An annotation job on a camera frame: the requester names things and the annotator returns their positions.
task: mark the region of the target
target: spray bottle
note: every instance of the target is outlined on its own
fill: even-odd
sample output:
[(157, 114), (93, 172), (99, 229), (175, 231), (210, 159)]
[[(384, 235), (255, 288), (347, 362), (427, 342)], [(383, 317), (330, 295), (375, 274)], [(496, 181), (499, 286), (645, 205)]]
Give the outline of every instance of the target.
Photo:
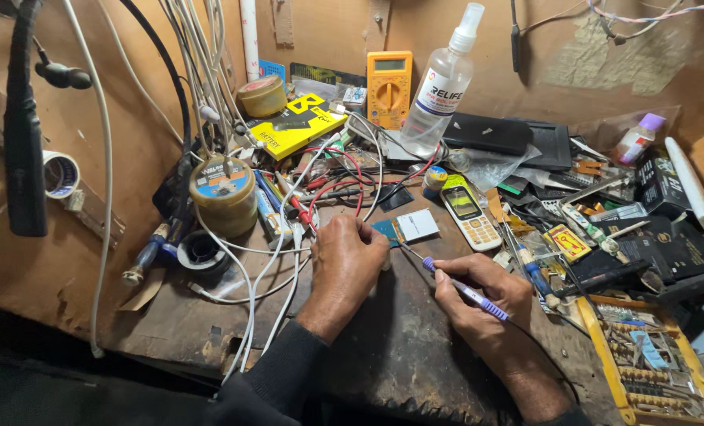
[(473, 62), (468, 53), (483, 14), (483, 5), (469, 3), (449, 47), (431, 53), (400, 136), (402, 146), (410, 153), (430, 157), (446, 131), (473, 78)]

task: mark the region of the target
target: person's left hand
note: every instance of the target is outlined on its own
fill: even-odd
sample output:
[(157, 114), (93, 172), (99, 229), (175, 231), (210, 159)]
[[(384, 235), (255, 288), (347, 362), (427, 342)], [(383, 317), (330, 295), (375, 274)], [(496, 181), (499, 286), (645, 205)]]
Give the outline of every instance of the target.
[(377, 282), (388, 238), (360, 218), (334, 216), (312, 244), (312, 293), (297, 322), (330, 345)]

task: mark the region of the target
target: purple screwdriver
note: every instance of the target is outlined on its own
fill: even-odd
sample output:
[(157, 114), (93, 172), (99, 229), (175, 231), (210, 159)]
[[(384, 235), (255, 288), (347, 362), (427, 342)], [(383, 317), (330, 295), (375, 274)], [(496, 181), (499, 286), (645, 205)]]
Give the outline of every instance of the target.
[[(404, 249), (406, 249), (408, 252), (411, 252), (413, 255), (419, 257), (420, 260), (423, 261), (423, 268), (425, 268), (426, 271), (429, 271), (431, 273), (436, 272), (436, 267), (433, 266), (433, 257), (429, 256), (423, 258), (418, 253), (416, 253), (410, 246), (402, 243), (401, 241), (398, 241), (398, 243), (401, 247), (404, 247)], [(482, 295), (479, 295), (478, 292), (470, 288), (470, 286), (467, 286), (462, 282), (455, 280), (454, 278), (452, 278), (452, 284), (454, 284), (454, 287), (457, 288), (457, 291), (465, 295), (465, 297), (467, 297), (468, 299), (475, 302), (478, 306), (483, 308), (484, 311), (497, 317), (500, 321), (505, 321), (507, 319), (507, 312), (504, 312), (502, 309), (499, 308), (499, 306), (491, 303), (489, 299), (486, 299)]]

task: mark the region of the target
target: adhesive tape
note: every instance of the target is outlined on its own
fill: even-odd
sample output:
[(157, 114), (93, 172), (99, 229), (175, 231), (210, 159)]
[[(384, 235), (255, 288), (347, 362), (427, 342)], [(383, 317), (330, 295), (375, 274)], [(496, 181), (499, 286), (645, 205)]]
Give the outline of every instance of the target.
[(78, 163), (62, 152), (43, 151), (42, 156), (47, 197), (60, 199), (71, 195), (81, 181)]

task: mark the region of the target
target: wooden workbench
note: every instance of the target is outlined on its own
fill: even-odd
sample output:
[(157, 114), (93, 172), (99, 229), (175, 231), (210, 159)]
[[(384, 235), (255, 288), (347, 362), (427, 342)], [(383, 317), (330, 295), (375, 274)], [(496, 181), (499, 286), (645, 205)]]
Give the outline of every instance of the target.
[[(415, 196), (413, 202), (387, 213), (379, 209), (369, 223), (430, 208), (440, 232), (414, 247), (424, 256), (436, 258), (471, 254), (449, 212), (441, 202), (422, 198), (419, 186), (419, 178), (409, 185)], [(352, 214), (353, 209), (334, 206), (321, 208), (320, 212), (324, 224), (333, 214)], [(259, 224), (251, 235), (235, 243), (247, 243), (256, 249), (267, 247)], [(237, 255), (252, 279), (269, 260), (269, 256), (259, 253)], [(378, 285), (320, 366), (319, 388), (347, 402), (379, 405), (404, 415), (436, 415), (469, 424), (481, 419), (487, 424), (496, 423), (497, 412), (511, 406), (508, 392), (451, 328), (433, 299), (433, 279), (422, 269), (419, 259), (397, 248), (390, 256), (391, 269), (381, 273)], [(292, 270), (293, 255), (279, 256), (257, 294), (283, 282)], [(310, 263), (300, 274), (290, 317), (306, 301), (311, 276)], [(144, 314), (117, 315), (111, 338), (103, 339), (102, 344), (157, 364), (165, 362), (168, 368), (221, 377), (241, 342), (248, 305), (211, 303), (190, 291), (188, 280), (186, 274), (168, 273), (148, 310)], [(256, 304), (249, 365), (259, 357), (287, 295), (288, 286)], [(231, 295), (235, 299), (246, 296), (245, 286)], [(534, 335), (575, 383), (585, 412), (597, 422), (620, 424), (620, 414), (590, 340), (559, 318), (546, 317), (538, 303), (534, 304), (532, 318)]]

